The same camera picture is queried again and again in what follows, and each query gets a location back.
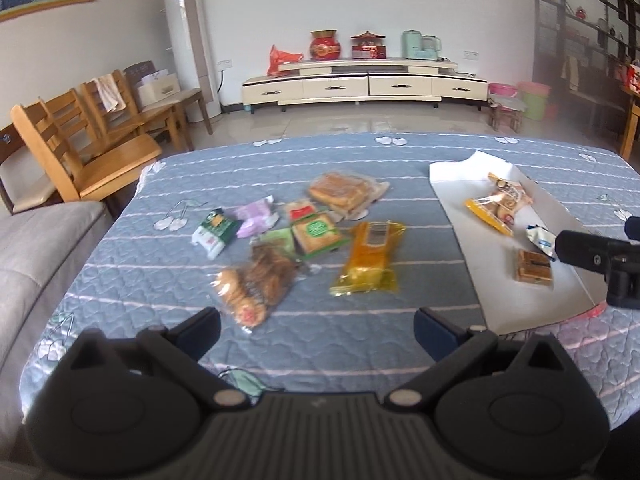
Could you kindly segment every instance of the green round label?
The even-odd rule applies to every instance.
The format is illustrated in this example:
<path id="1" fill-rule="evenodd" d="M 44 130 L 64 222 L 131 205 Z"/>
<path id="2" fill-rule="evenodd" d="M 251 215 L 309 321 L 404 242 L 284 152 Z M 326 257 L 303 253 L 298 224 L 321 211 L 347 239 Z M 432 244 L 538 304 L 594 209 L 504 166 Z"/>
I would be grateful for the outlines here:
<path id="1" fill-rule="evenodd" d="M 322 222 L 321 220 L 314 220 L 313 222 L 309 222 L 309 225 L 306 226 L 306 232 L 309 233 L 314 238 L 318 238 L 322 236 L 329 230 L 329 226 Z"/>

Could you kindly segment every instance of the yellow snack package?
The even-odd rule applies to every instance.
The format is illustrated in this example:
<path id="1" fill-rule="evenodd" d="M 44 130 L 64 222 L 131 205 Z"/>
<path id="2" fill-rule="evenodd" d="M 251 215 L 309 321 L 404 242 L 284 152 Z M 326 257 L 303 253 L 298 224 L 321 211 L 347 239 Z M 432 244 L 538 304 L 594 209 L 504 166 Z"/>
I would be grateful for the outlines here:
<path id="1" fill-rule="evenodd" d="M 495 193 L 484 198 L 470 198 L 465 205 L 491 227 L 504 235 L 513 236 L 511 226 L 516 213 L 524 206 L 533 204 L 533 200 L 520 183 L 503 180 L 493 173 L 489 173 L 488 177 L 495 184 Z"/>
<path id="2" fill-rule="evenodd" d="M 333 296 L 370 290 L 398 290 L 391 256 L 405 227 L 398 222 L 361 222 L 353 229 L 351 255 L 329 291 Z"/>

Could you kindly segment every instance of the green kitchen appliance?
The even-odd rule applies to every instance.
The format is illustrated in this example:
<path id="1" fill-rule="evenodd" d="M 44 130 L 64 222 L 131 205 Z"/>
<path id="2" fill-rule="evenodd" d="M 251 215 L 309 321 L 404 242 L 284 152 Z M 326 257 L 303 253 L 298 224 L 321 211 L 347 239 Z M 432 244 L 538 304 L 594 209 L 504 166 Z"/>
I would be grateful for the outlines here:
<path id="1" fill-rule="evenodd" d="M 439 60 L 442 42 L 436 36 L 423 36 L 418 30 L 402 33 L 402 57 L 407 59 Z"/>

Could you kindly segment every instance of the red pot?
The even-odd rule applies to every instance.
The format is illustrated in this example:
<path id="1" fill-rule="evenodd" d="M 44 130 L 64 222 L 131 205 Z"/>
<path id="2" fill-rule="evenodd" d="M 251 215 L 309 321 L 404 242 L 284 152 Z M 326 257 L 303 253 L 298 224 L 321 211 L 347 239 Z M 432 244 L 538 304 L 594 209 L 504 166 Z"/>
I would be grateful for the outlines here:
<path id="1" fill-rule="evenodd" d="M 309 51 L 314 61 L 329 61 L 340 57 L 340 43 L 335 39 L 335 30 L 315 30 Z"/>

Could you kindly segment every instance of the drawer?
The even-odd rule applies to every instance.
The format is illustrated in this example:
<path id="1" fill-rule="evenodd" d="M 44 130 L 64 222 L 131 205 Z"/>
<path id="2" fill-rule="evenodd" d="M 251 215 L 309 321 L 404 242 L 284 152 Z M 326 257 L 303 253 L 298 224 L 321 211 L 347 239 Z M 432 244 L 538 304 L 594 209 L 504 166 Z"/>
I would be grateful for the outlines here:
<path id="1" fill-rule="evenodd" d="M 369 81 L 363 77 L 320 77 L 302 81 L 305 99 L 363 97 L 369 95 Z"/>
<path id="2" fill-rule="evenodd" d="M 433 95 L 431 78 L 413 75 L 370 75 L 371 95 Z"/>
<path id="3" fill-rule="evenodd" d="M 486 101 L 489 85 L 484 81 L 469 79 L 433 78 L 433 95 L 440 97 L 461 97 Z"/>
<path id="4" fill-rule="evenodd" d="M 273 81 L 242 87 L 242 103 L 255 105 L 274 101 L 302 99 L 302 81 Z"/>

